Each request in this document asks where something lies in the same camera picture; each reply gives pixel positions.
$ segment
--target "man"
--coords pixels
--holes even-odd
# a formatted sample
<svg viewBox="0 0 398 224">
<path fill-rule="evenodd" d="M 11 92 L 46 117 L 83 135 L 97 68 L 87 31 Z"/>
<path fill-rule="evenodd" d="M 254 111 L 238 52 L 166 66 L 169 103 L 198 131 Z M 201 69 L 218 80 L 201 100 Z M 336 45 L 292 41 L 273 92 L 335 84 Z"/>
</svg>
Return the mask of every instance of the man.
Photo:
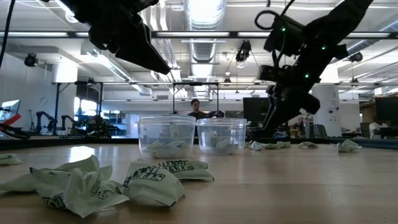
<svg viewBox="0 0 398 224">
<path fill-rule="evenodd" d="M 193 99 L 191 101 L 191 106 L 192 106 L 192 112 L 188 114 L 188 116 L 193 116 L 197 120 L 207 118 L 207 114 L 200 111 L 200 102 L 198 99 Z"/>
<path fill-rule="evenodd" d="M 381 139 L 379 134 L 380 128 L 387 128 L 388 126 L 382 121 L 378 121 L 377 118 L 373 118 L 373 123 L 369 125 L 369 132 L 371 133 L 371 139 Z"/>
</svg>

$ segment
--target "table surface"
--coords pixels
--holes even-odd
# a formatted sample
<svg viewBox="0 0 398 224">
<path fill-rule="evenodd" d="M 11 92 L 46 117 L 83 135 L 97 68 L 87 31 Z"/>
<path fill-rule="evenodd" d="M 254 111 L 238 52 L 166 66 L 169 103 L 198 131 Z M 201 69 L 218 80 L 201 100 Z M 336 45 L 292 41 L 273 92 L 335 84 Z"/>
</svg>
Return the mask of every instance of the table surface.
<svg viewBox="0 0 398 224">
<path fill-rule="evenodd" d="M 25 164 L 0 167 L 0 182 L 29 167 L 57 167 L 94 154 L 113 164 L 123 182 L 137 145 L 60 146 L 14 153 Z M 1 223 L 398 223 L 398 152 L 362 149 L 338 154 L 319 149 L 278 149 L 212 156 L 194 149 L 190 159 L 208 162 L 214 183 L 183 183 L 186 194 L 172 208 L 125 202 L 85 219 L 47 207 L 37 194 L 0 192 Z"/>
</svg>

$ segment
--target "ceiling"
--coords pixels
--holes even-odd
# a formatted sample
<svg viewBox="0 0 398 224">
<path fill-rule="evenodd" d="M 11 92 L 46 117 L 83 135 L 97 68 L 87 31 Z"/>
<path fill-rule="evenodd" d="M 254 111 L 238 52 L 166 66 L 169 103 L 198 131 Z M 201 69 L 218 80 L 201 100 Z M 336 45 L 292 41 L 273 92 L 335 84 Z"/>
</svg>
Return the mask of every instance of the ceiling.
<svg viewBox="0 0 398 224">
<path fill-rule="evenodd" d="M 334 7 L 340 0 L 297 0 L 291 9 L 287 12 L 287 15 L 293 19 L 307 24 L 310 21 L 324 16 L 329 11 L 309 10 L 315 8 L 328 8 Z M 250 31 L 257 30 L 258 28 L 254 25 L 255 15 L 264 10 L 265 1 L 257 0 L 227 0 L 226 14 L 224 18 L 223 30 L 240 30 Z M 167 26 L 169 30 L 186 30 L 183 1 L 179 0 L 168 0 L 167 4 Z M 9 1 L 0 0 L 0 21 L 5 21 L 6 12 L 9 5 Z M 280 13 L 285 5 L 285 0 L 276 1 L 272 0 L 272 10 Z M 374 0 L 373 6 L 383 7 L 398 7 L 396 0 Z M 42 3 L 39 0 L 23 1 L 17 0 L 17 4 L 14 8 L 12 15 L 11 30 L 17 31 L 88 31 L 88 27 L 80 23 L 70 23 L 65 18 L 65 11 L 58 8 L 59 5 L 51 1 L 49 3 Z M 359 25 L 356 31 L 378 31 L 387 24 L 398 20 L 398 10 L 396 9 L 369 9 L 362 23 Z M 264 17 L 261 19 L 262 25 L 270 25 L 272 23 L 271 17 Z M 4 30 L 5 24 L 0 24 L 0 30 Z M 188 44 L 182 43 L 180 39 L 172 39 L 172 47 L 174 50 L 175 58 L 178 65 L 181 68 L 181 77 L 187 78 L 190 74 L 189 65 L 189 52 Z M 248 58 L 243 68 L 236 68 L 236 62 L 234 60 L 234 54 L 236 49 L 241 45 L 242 40 L 239 39 L 226 39 L 225 43 L 218 44 L 216 50 L 216 63 L 213 68 L 213 79 L 220 82 L 225 78 L 225 72 L 231 73 L 231 81 L 235 82 L 238 77 L 238 82 L 252 82 L 257 78 L 258 65 L 272 64 L 271 55 L 263 50 L 265 40 L 253 39 L 250 40 L 252 45 L 252 55 Z M 79 64 L 83 65 L 79 69 L 80 77 L 94 77 L 97 80 L 105 80 L 108 82 L 119 81 L 107 68 L 100 64 L 87 63 L 85 56 L 81 55 L 81 45 L 85 41 L 83 39 L 9 39 L 8 52 L 14 53 L 19 57 L 24 57 L 25 50 L 29 47 L 35 47 L 37 49 L 37 55 L 39 59 L 46 60 L 48 63 L 59 63 L 64 53 L 71 55 L 76 60 L 79 60 Z M 45 47 L 55 47 L 60 49 L 58 52 L 46 52 L 43 49 Z M 360 64 L 356 66 L 354 63 L 354 69 L 351 69 L 351 64 L 348 62 L 338 62 L 339 67 L 339 79 L 340 81 L 348 81 L 352 77 L 364 74 L 367 72 L 378 71 L 380 68 L 390 65 L 394 62 L 398 62 L 398 50 L 391 50 L 394 47 L 398 47 L 397 40 L 382 40 L 375 45 L 372 45 L 361 53 L 364 55 L 364 60 L 370 59 L 377 55 L 382 54 L 390 50 L 388 54 L 384 54 L 368 63 Z M 112 59 L 117 63 L 118 66 L 122 67 L 125 71 L 129 72 L 132 77 L 137 81 L 153 82 L 154 79 L 150 76 L 150 71 L 134 65 L 132 63 L 116 59 L 110 55 Z M 282 58 L 282 61 L 286 64 L 292 64 L 293 58 Z M 361 82 L 396 82 L 398 80 L 398 67 L 389 70 L 385 73 L 370 76 L 360 80 Z M 123 90 L 126 91 L 129 86 L 113 86 L 112 90 Z M 348 87 L 340 87 L 344 90 L 352 89 Z M 361 88 L 362 92 L 371 91 L 374 89 L 373 86 L 367 86 Z"/>
</svg>

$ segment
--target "pillar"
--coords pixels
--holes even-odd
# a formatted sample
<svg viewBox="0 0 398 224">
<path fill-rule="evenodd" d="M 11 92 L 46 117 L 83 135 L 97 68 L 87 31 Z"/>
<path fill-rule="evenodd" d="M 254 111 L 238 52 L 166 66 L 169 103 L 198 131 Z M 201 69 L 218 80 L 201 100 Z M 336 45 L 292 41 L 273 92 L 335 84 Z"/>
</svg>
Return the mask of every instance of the pillar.
<svg viewBox="0 0 398 224">
<path fill-rule="evenodd" d="M 341 136 L 340 99 L 337 86 L 315 86 L 312 94 L 321 103 L 319 111 L 314 115 L 314 124 L 322 124 L 329 137 Z"/>
</svg>

